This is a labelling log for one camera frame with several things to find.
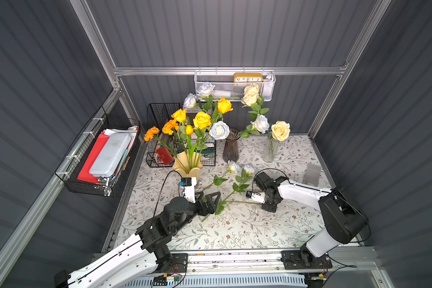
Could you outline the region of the cream rose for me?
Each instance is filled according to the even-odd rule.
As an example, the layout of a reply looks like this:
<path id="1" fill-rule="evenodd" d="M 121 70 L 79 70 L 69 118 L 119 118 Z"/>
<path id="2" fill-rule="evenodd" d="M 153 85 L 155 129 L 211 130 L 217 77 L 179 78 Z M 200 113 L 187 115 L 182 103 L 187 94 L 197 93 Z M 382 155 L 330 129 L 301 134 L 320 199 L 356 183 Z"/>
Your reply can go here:
<path id="1" fill-rule="evenodd" d="M 277 121 L 271 126 L 272 137 L 279 141 L 284 142 L 290 134 L 290 124 L 285 121 Z"/>
<path id="2" fill-rule="evenodd" d="M 259 97 L 260 96 L 259 85 L 257 83 L 250 83 L 249 85 L 247 85 L 244 88 L 244 96 Z"/>
<path id="3" fill-rule="evenodd" d="M 260 94 L 246 94 L 241 103 L 244 108 L 249 108 L 249 115 L 255 120 L 259 115 L 266 115 L 269 108 L 264 107 L 265 99 Z"/>

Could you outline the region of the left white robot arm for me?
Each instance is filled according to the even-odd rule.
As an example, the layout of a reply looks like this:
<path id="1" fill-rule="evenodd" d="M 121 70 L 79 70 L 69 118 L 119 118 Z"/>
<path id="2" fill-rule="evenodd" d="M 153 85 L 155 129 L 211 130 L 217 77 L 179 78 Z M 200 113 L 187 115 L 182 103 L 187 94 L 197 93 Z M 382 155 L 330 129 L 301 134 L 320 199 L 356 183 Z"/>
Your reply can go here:
<path id="1" fill-rule="evenodd" d="M 215 214 L 220 192 L 195 193 L 195 202 L 180 196 L 141 225 L 121 245 L 85 267 L 54 277 L 56 288 L 117 288 L 136 277 L 169 269 L 174 263 L 167 244 L 196 216 Z"/>

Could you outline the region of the small orange rosebud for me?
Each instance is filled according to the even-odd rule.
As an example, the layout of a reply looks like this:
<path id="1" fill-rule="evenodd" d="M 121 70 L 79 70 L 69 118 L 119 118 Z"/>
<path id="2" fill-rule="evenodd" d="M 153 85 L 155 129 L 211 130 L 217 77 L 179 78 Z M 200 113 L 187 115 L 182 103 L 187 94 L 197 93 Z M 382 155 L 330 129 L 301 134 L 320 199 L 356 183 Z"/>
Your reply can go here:
<path id="1" fill-rule="evenodd" d="M 188 164 L 189 168 L 194 168 L 193 163 L 193 146 L 192 146 L 192 134 L 193 134 L 193 127 L 191 125 L 186 126 L 186 137 L 187 137 L 187 157 L 188 157 Z"/>

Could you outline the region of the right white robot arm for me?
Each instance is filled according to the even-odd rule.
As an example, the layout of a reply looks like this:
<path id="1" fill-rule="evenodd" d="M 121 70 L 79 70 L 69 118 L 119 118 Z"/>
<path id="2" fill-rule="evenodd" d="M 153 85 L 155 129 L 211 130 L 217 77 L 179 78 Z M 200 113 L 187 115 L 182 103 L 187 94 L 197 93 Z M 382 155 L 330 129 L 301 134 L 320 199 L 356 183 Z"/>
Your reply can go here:
<path id="1" fill-rule="evenodd" d="M 325 227 L 310 238 L 301 248 L 299 259 L 305 265 L 326 255 L 340 244 L 352 242 L 363 228 L 369 228 L 368 217 L 358 204 L 347 200 L 335 188 L 319 188 L 291 181 L 286 176 L 276 179 L 264 171 L 254 176 L 254 183 L 264 194 L 264 211 L 275 213 L 283 200 L 294 200 L 318 210 Z"/>

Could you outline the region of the grey packet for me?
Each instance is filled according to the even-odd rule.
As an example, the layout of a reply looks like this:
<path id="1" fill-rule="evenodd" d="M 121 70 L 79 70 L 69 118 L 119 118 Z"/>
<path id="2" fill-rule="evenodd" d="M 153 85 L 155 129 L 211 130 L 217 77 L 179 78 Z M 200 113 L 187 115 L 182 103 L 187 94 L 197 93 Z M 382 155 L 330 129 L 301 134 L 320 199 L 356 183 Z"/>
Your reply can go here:
<path id="1" fill-rule="evenodd" d="M 321 167 L 313 163 L 307 164 L 307 169 L 303 177 L 303 184 L 308 186 L 319 186 Z"/>

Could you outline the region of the white rose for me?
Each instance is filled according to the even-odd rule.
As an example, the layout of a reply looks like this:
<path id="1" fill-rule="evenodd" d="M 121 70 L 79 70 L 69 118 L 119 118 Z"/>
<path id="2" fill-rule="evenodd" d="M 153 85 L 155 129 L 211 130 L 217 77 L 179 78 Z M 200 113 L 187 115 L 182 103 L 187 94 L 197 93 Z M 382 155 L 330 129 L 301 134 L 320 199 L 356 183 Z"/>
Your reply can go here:
<path id="1" fill-rule="evenodd" d="M 183 102 L 183 109 L 192 110 L 196 107 L 198 97 L 195 94 L 189 93 Z"/>
<path id="2" fill-rule="evenodd" d="M 227 176 L 229 174 L 237 174 L 239 171 L 241 170 L 241 167 L 239 164 L 237 164 L 234 161 L 229 160 L 227 165 L 226 165 L 226 171 L 218 176 L 218 175 L 214 175 L 212 182 L 206 186 L 203 191 L 208 190 L 209 188 L 215 186 L 221 186 L 224 182 L 226 182 L 228 180 Z"/>
<path id="3" fill-rule="evenodd" d="M 209 82 L 205 82 L 201 84 L 196 89 L 196 96 L 198 98 L 197 99 L 198 107 L 205 112 L 212 110 L 213 92 L 214 92 L 214 85 Z"/>
<path id="4" fill-rule="evenodd" d="M 239 134 L 240 138 L 249 138 L 251 135 L 260 136 L 268 132 L 270 125 L 265 115 L 257 115 L 254 121 L 251 121 L 246 129 Z"/>
<path id="5" fill-rule="evenodd" d="M 226 165 L 224 165 L 223 170 L 216 172 L 214 174 L 206 175 L 205 180 L 207 181 L 206 186 L 208 186 L 214 175 L 222 175 L 226 171 Z M 219 200 L 215 216 L 220 215 L 230 204 L 244 202 L 244 197 L 249 189 L 250 184 L 253 182 L 253 178 L 257 172 L 257 169 L 251 164 L 240 165 L 241 170 L 237 174 L 229 174 L 227 176 L 228 180 L 224 182 L 221 186 L 211 187 L 209 190 L 216 191 L 216 189 L 221 188 L 222 196 Z"/>

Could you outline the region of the orange rose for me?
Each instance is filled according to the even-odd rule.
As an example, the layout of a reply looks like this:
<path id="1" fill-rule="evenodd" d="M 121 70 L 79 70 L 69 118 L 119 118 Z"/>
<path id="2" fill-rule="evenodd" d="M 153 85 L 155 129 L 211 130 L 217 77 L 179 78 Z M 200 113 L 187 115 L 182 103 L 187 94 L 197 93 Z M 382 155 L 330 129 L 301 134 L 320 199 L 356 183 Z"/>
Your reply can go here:
<path id="1" fill-rule="evenodd" d="M 205 131 L 211 126 L 211 116 L 205 112 L 199 112 L 193 119 L 193 132 L 197 137 L 196 143 L 190 148 L 191 156 L 190 160 L 193 167 L 198 165 L 199 156 L 198 152 L 201 152 L 206 148 L 207 136 Z"/>
<path id="2" fill-rule="evenodd" d="M 187 152 L 186 126 L 190 125 L 189 120 L 187 118 L 187 110 L 186 109 L 177 110 L 174 114 L 172 114 L 172 119 L 177 120 L 180 124 L 180 131 L 183 134 L 184 139 L 185 139 L 184 152 Z"/>
<path id="3" fill-rule="evenodd" d="M 213 104 L 214 104 L 214 111 L 211 116 L 212 123 L 216 123 L 219 120 L 222 120 L 224 114 L 233 111 L 232 103 L 225 98 L 221 98 L 213 102 Z"/>

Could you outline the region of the red leather wallet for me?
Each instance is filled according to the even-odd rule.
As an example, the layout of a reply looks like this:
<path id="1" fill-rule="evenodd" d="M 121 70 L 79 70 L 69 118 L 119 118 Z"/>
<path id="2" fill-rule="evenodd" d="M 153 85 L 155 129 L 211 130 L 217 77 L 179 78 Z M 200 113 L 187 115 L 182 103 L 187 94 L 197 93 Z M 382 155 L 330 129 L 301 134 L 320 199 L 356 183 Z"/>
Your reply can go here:
<path id="1" fill-rule="evenodd" d="M 170 151 L 164 146 L 156 147 L 154 159 L 157 164 L 162 164 L 164 166 L 167 166 L 174 161 L 174 157 L 172 156 Z"/>

